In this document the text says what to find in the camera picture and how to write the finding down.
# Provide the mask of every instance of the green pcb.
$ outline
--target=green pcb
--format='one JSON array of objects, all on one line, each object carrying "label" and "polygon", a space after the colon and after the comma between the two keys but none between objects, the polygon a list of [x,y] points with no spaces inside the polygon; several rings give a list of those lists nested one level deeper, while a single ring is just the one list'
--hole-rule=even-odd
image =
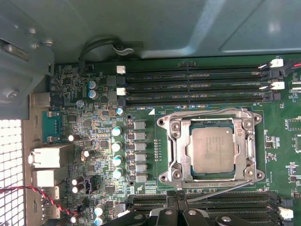
[{"label": "green pcb", "polygon": [[[282,56],[284,59],[297,58],[299,55]],[[62,114],[62,142],[70,134],[81,134],[83,140],[75,142],[75,162],[69,166],[70,179],[78,175],[95,175],[97,191],[90,196],[91,211],[86,211],[81,224],[94,225],[93,208],[98,203],[106,205],[107,219],[116,217],[117,201],[123,201],[130,194],[160,194],[174,187],[166,186],[158,181],[160,173],[167,170],[167,141],[166,130],[157,125],[157,119],[174,111],[214,110],[228,107],[244,107],[263,116],[263,121],[255,127],[257,168],[266,177],[255,185],[241,188],[241,191],[271,190],[283,197],[294,199],[294,222],[301,222],[301,94],[289,89],[289,82],[301,81],[301,72],[290,74],[285,78],[286,89],[280,90],[281,99],[269,103],[240,103],[193,106],[154,106],[126,107],[123,115],[117,115],[118,103],[114,101],[117,84],[110,82],[111,76],[116,76],[116,66],[124,65],[127,71],[176,69],[183,64],[195,65],[197,68],[229,65],[259,65],[269,62],[275,56],[244,56],[244,57],[212,57],[167,60],[143,60],[113,63],[95,63],[90,65],[86,74],[78,75],[78,65],[57,65],[55,79],[59,87],[59,95],[65,98]],[[99,97],[95,100],[87,97],[89,81],[98,84]],[[76,106],[78,100],[83,100],[82,108]],[[145,122],[146,138],[141,141],[146,144],[147,153],[147,182],[137,183],[130,180],[131,153],[126,151],[132,131],[128,125]],[[118,137],[111,135],[112,128],[121,127]],[[111,145],[121,142],[123,148],[115,154]],[[93,148],[93,157],[83,161],[81,151]],[[123,162],[123,176],[119,180],[112,178],[115,166],[112,160],[120,155]],[[190,189],[190,193],[214,192],[218,189]],[[68,193],[70,207],[84,194]]]}]

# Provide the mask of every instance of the surface-mount component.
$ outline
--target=surface-mount component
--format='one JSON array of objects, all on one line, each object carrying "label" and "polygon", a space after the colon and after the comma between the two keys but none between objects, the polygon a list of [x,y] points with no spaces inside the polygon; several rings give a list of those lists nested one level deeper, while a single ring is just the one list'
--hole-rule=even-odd
[{"label": "surface-mount component", "polygon": [[181,189],[262,180],[254,135],[261,121],[261,115],[238,108],[174,112],[159,118],[169,150],[168,171],[160,174],[160,182]]},{"label": "surface-mount component", "polygon": [[146,150],[146,143],[135,143],[135,151],[145,151]]},{"label": "surface-mount component", "polygon": [[135,160],[136,161],[146,161],[146,154],[145,153],[136,153]]},{"label": "surface-mount component", "polygon": [[135,129],[145,129],[145,122],[144,121],[135,121],[134,128]]}]

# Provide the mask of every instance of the black ram slot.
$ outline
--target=black ram slot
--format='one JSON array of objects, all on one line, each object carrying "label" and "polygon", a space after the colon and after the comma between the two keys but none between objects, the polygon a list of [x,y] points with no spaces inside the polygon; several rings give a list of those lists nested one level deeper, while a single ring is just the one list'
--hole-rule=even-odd
[{"label": "black ram slot", "polygon": [[127,92],[130,94],[134,93],[159,93],[159,92],[170,92],[173,90],[236,90],[236,89],[256,89],[259,90],[260,87],[268,86],[266,82],[162,82],[160,84],[139,84],[139,85],[129,85],[126,87]]},{"label": "black ram slot", "polygon": [[260,72],[258,69],[216,69],[216,70],[188,70],[182,72],[145,72],[128,73],[126,81],[128,83],[138,82],[162,82],[162,81],[182,81],[182,80],[256,80],[261,81],[266,72]]}]

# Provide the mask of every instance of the capacitor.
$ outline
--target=capacitor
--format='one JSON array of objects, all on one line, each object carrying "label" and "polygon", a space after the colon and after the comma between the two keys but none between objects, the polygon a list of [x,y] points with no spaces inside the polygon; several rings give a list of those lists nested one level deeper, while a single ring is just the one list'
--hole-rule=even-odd
[{"label": "capacitor", "polygon": [[119,179],[123,175],[123,169],[122,168],[117,168],[113,172],[113,178]]},{"label": "capacitor", "polygon": [[88,82],[88,88],[89,89],[97,89],[98,85],[96,84],[95,81],[89,81]]},{"label": "capacitor", "polygon": [[76,106],[79,107],[79,108],[82,108],[84,105],[85,105],[85,102],[83,100],[78,100],[76,102]]},{"label": "capacitor", "polygon": [[114,137],[119,136],[121,133],[122,133],[122,128],[120,128],[120,127],[114,127],[114,128],[112,129],[112,135],[113,135]]},{"label": "capacitor", "polygon": [[123,115],[124,111],[123,111],[123,109],[121,107],[119,107],[119,108],[117,108],[116,113],[118,115]]},{"label": "capacitor", "polygon": [[95,154],[95,151],[94,150],[86,150],[86,151],[84,151],[84,156],[87,158],[87,157],[89,157],[89,156],[91,156],[91,155],[94,155]]},{"label": "capacitor", "polygon": [[96,216],[101,216],[103,212],[104,212],[104,206],[102,204],[98,204],[94,209],[94,213]]},{"label": "capacitor", "polygon": [[68,224],[67,218],[60,219],[55,226],[66,226]]},{"label": "capacitor", "polygon": [[78,176],[77,178],[73,179],[72,180],[72,185],[78,185],[79,183],[83,182],[84,181],[84,176],[80,175]]},{"label": "capacitor", "polygon": [[88,97],[90,97],[91,99],[95,100],[98,98],[98,92],[91,89],[89,92],[88,92]]},{"label": "capacitor", "polygon": [[104,215],[100,215],[100,216],[98,216],[98,217],[95,218],[94,224],[96,226],[100,226],[100,225],[102,225],[104,223],[104,220],[105,220],[105,216]]},{"label": "capacitor", "polygon": [[50,88],[50,90],[53,91],[53,92],[58,92],[58,91],[60,91],[60,88],[58,86],[52,86]]},{"label": "capacitor", "polygon": [[69,140],[70,142],[72,142],[72,141],[78,141],[78,140],[80,140],[80,135],[79,135],[79,134],[69,135],[69,136],[68,136],[68,140]]},{"label": "capacitor", "polygon": [[74,214],[71,218],[70,218],[70,222],[75,224],[77,222],[78,219],[80,219],[82,217],[82,212],[81,213],[77,213]]},{"label": "capacitor", "polygon": [[112,148],[113,152],[117,152],[117,151],[119,151],[122,148],[122,143],[119,142],[119,141],[117,141],[114,144],[112,144],[111,148]]},{"label": "capacitor", "polygon": [[85,188],[85,185],[83,183],[79,183],[72,188],[72,192],[76,194],[77,192],[79,192],[80,190],[82,190],[84,188]]},{"label": "capacitor", "polygon": [[122,161],[123,161],[122,156],[121,156],[121,155],[116,155],[116,156],[114,157],[112,163],[113,163],[114,166],[119,166],[119,165],[122,163]]}]

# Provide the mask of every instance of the black connector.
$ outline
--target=black connector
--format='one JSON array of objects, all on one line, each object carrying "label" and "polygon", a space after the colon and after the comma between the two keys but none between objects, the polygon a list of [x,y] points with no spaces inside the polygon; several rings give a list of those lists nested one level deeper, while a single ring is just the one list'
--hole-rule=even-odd
[{"label": "black connector", "polygon": [[86,194],[92,194],[96,190],[95,178],[94,176],[87,176],[84,179]]}]

